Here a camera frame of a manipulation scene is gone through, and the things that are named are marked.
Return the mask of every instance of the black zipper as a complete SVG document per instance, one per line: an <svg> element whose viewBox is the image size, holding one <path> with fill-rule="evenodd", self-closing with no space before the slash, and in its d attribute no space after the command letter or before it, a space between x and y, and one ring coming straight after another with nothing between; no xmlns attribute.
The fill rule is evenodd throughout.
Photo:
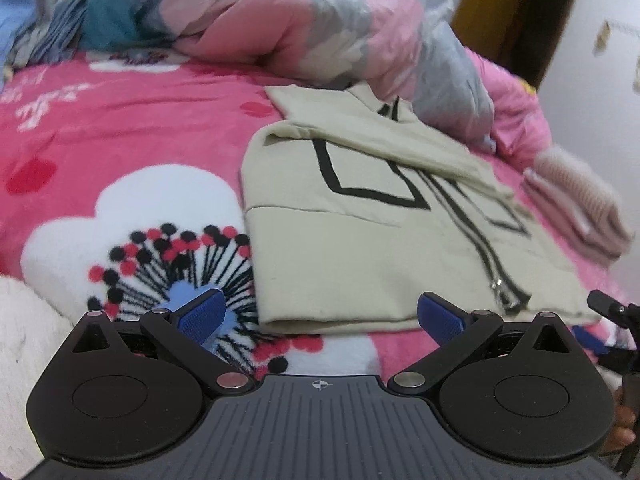
<svg viewBox="0 0 640 480"><path fill-rule="evenodd" d="M456 226L478 251L484 270L489 277L490 286L494 290L498 306L503 308L508 315L516 316L527 306L531 295L527 294L511 279L489 240L433 175L426 171L418 171L418 174L438 202L440 202L440 205L449 213Z"/></svg>

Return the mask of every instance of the pink bedding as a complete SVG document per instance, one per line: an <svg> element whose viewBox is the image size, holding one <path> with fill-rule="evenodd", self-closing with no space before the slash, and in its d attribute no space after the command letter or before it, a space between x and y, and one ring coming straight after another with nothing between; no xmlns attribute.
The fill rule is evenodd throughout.
<svg viewBox="0 0 640 480"><path fill-rule="evenodd" d="M422 332L259 332L238 170L252 135L280 118L263 87L289 83L258 68L175 54L88 54L19 73L0 95L0 270L24 278L72 321L87 308L135 319L194 288L221 286L228 313L209 350L258 377L386 380L432 351ZM532 207L521 176L486 158ZM625 299L604 269L540 219L587 288ZM593 330L610 337L603 322Z"/></svg>

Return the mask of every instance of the black mechanical device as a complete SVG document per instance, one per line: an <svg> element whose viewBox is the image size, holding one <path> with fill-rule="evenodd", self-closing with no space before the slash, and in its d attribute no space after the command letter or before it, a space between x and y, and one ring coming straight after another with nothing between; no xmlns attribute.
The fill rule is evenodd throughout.
<svg viewBox="0 0 640 480"><path fill-rule="evenodd" d="M255 383L200 345L223 314L216 290L139 322L85 314L28 400L46 457L28 480L619 478L595 458L612 395L556 314L504 322L425 293L440 348L386 385Z"/></svg>

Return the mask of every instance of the blue gripper pad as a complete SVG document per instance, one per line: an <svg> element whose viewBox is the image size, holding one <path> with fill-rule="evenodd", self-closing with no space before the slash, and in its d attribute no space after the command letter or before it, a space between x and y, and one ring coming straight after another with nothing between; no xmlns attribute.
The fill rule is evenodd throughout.
<svg viewBox="0 0 640 480"><path fill-rule="evenodd" d="M590 333L585 327L574 325L571 327L574 337L585 350L591 350L596 355L604 355L609 353L607 346L596 336Z"/></svg>
<svg viewBox="0 0 640 480"><path fill-rule="evenodd" d="M418 323L440 346L451 341L465 329L462 319L425 295L418 300Z"/></svg>
<svg viewBox="0 0 640 480"><path fill-rule="evenodd" d="M202 345L225 320L225 295L210 288L172 314L175 327L189 339Z"/></svg>

